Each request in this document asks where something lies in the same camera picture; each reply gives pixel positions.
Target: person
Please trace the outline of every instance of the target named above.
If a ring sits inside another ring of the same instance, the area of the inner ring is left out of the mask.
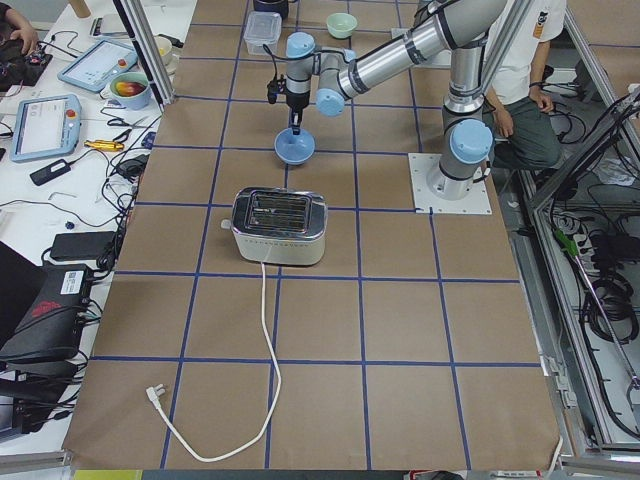
[[[0,21],[9,24],[11,27],[6,32],[8,38],[3,35],[4,41],[22,40],[21,53],[23,55],[27,55],[38,48],[38,32],[19,11],[5,3],[0,3]]]
[[[512,7],[508,0],[504,12],[489,31],[489,45]],[[547,115],[553,110],[551,97],[542,91],[550,41],[564,26],[566,0],[533,0],[522,27],[488,90],[483,120],[498,142],[492,166],[542,170],[555,165],[562,155],[560,142]]]

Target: tablet device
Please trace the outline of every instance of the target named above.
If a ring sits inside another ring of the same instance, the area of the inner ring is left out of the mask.
[[[11,160],[28,162],[73,152],[80,137],[81,110],[73,94],[20,102]]]
[[[137,61],[133,47],[105,38],[60,71],[58,79],[97,93]]]

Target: person's arm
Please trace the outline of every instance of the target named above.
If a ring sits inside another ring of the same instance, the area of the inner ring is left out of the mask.
[[[33,52],[38,48],[38,32],[31,26],[29,20],[27,20],[19,11],[10,8],[5,14],[6,21],[15,28],[11,33],[11,40],[22,39],[23,47],[22,53]]]
[[[509,138],[513,135],[513,118],[511,118],[511,114],[498,98],[493,87],[487,90],[487,102],[489,102],[494,109],[491,113],[493,114],[496,131],[504,138]]]
[[[547,65],[550,49],[551,42],[540,42],[538,44],[536,53],[531,62],[531,74],[529,77],[530,84],[542,82],[542,75],[544,74],[544,67]],[[549,113],[553,110],[553,101],[551,100],[551,97],[542,91],[542,87],[540,85],[529,87],[529,98],[538,104],[540,111]]]

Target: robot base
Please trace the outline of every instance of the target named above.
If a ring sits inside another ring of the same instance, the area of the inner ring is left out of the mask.
[[[411,184],[413,187],[413,203],[416,213],[453,213],[462,215],[491,215],[491,204],[487,188],[483,181],[471,183],[469,191],[460,200],[447,200],[436,195],[427,182],[429,173],[438,168],[440,154],[410,153]],[[481,178],[480,168],[474,178]]]

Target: blue bowl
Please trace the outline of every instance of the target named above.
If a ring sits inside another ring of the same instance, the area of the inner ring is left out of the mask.
[[[294,135],[293,130],[285,128],[282,130],[273,144],[276,154],[280,159],[289,165],[300,165],[306,162],[316,149],[316,141],[304,128],[300,129],[299,135]]]

